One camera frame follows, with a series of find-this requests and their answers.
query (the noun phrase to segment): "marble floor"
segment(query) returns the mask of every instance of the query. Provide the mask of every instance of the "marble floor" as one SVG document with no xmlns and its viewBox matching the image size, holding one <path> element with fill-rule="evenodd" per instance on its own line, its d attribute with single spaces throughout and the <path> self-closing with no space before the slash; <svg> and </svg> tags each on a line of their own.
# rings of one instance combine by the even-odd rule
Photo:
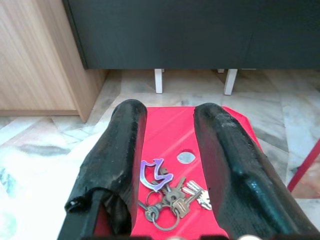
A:
<svg viewBox="0 0 320 240">
<path fill-rule="evenodd" d="M 113 70 L 86 123 L 78 116 L 0 117 L 0 239 L 56 239 L 86 154 L 126 99 L 149 106 L 225 105 L 245 114 L 284 184 L 320 138 L 319 70 L 240 70 L 231 96 L 216 70 Z M 320 229 L 320 199 L 297 199 Z"/>
</svg>

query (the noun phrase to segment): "light wood panel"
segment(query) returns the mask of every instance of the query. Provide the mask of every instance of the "light wood panel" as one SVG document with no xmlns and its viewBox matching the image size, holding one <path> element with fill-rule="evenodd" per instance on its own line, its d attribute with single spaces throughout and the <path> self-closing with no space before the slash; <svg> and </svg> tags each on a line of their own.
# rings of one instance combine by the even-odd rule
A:
<svg viewBox="0 0 320 240">
<path fill-rule="evenodd" d="M 84 70 L 62 0 L 0 1 L 0 111 L 77 110 L 86 121 L 105 75 Z"/>
</svg>

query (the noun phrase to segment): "red plastic surface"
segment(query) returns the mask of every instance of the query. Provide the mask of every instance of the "red plastic surface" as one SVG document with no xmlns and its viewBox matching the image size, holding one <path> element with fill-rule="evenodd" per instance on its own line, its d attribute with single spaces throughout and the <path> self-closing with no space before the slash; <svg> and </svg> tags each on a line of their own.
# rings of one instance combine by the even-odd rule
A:
<svg viewBox="0 0 320 240">
<path fill-rule="evenodd" d="M 228 107 L 223 107 L 228 113 L 234 116 L 251 138 L 259 145 L 255 133 L 248 119 Z M 203 173 L 200 152 L 194 128 L 195 107 L 148 107 L 148 116 L 144 136 L 142 160 L 153 163 L 153 159 L 164 158 L 163 167 L 169 173 L 174 174 L 174 179 L 170 183 L 175 187 L 181 177 L 186 177 L 186 182 L 196 181 L 201 187 L 207 189 Z M 195 160 L 189 164 L 182 164 L 177 160 L 177 155 L 181 152 L 191 152 L 195 155 Z M 153 178 L 154 168 L 150 167 L 145 175 L 149 182 Z M 146 202 L 148 188 L 140 183 L 139 200 Z M 150 204 L 159 202 L 160 195 L 153 194 Z M 160 226 L 168 228 L 175 222 L 175 216 L 169 209 L 161 212 L 156 221 Z M 177 228 L 171 231 L 161 231 L 152 222 L 145 218 L 144 210 L 139 207 L 137 211 L 136 223 L 132 230 L 132 236 L 151 236 L 154 240 L 163 240 L 172 236 L 180 236 L 186 239 L 199 239 L 201 235 L 225 235 L 227 233 L 219 227 L 212 211 L 202 208 L 197 201 L 190 205 L 190 212 L 180 220 Z"/>
</svg>

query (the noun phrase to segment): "purple keychain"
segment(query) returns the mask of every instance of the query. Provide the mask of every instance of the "purple keychain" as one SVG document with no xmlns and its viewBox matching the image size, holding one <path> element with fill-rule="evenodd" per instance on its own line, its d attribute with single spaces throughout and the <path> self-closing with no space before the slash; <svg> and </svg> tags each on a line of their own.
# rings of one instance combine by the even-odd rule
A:
<svg viewBox="0 0 320 240">
<path fill-rule="evenodd" d="M 162 189 L 165 184 L 171 182 L 174 179 L 174 175 L 172 173 L 168 173 L 166 175 L 159 175 L 160 167 L 162 166 L 164 161 L 165 160 L 163 158 L 153 159 L 154 163 L 148 163 L 145 160 L 141 161 L 141 165 L 140 165 L 140 181 L 148 189 L 151 189 L 151 190 L 155 191 L 156 193 L 160 189 Z M 146 166 L 148 166 L 148 167 L 154 167 L 155 166 L 155 168 L 154 168 L 154 179 L 156 181 L 162 180 L 159 184 L 155 185 L 155 184 L 152 184 L 152 183 L 148 182 L 148 180 L 146 179 L 146 176 L 145 176 Z"/>
</svg>

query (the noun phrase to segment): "white furniture leg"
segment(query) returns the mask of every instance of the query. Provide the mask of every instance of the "white furniture leg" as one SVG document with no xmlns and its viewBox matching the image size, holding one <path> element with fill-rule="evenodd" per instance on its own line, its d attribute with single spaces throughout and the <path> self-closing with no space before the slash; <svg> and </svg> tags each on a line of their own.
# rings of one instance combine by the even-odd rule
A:
<svg viewBox="0 0 320 240">
<path fill-rule="evenodd" d="M 155 92 L 162 94 L 162 69 L 154 69 Z"/>
<path fill-rule="evenodd" d="M 224 84 L 224 94 L 231 95 L 232 89 L 234 88 L 236 76 L 238 69 L 229 69 L 226 75 L 226 80 Z"/>
</svg>

